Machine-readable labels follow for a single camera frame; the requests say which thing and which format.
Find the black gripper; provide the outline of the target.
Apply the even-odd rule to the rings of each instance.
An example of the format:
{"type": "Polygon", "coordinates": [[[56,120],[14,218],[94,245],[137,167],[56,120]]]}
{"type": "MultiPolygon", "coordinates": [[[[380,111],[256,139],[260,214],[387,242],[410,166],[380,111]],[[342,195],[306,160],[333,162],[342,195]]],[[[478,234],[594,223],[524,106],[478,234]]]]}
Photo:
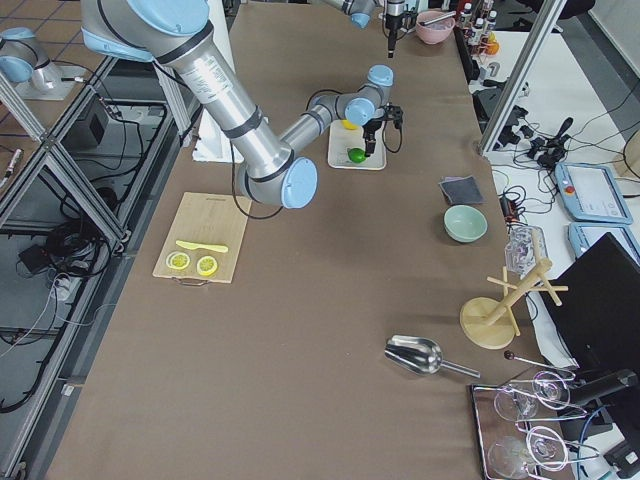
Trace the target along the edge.
{"type": "Polygon", "coordinates": [[[365,142],[365,156],[370,157],[376,149],[375,133],[383,127],[387,122],[392,122],[396,130],[403,129],[404,112],[399,105],[391,103],[382,108],[382,114],[370,119],[363,126],[363,138],[365,142]]]}
{"type": "Polygon", "coordinates": [[[397,41],[403,39],[414,27],[414,14],[402,14],[400,16],[384,15],[383,33],[387,38],[388,58],[394,57],[397,41]]]}

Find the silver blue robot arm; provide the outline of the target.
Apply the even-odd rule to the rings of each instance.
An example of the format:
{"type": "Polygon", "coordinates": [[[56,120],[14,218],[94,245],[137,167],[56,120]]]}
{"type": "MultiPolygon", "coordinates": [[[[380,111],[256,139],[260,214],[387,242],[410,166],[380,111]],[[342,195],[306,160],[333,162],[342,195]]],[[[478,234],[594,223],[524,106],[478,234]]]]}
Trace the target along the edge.
{"type": "Polygon", "coordinates": [[[382,10],[382,32],[387,39],[387,57],[394,57],[401,30],[409,19],[410,11],[402,0],[327,0],[327,4],[349,17],[360,29],[368,26],[374,14],[382,10]]]}
{"type": "Polygon", "coordinates": [[[365,126],[382,119],[393,70],[374,65],[356,92],[314,98],[276,135],[215,45],[209,13],[205,1],[84,1],[82,34],[94,52],[174,69],[242,155],[235,176],[241,193],[263,204],[302,208],[315,195],[318,173],[300,151],[334,121],[365,126]]]}

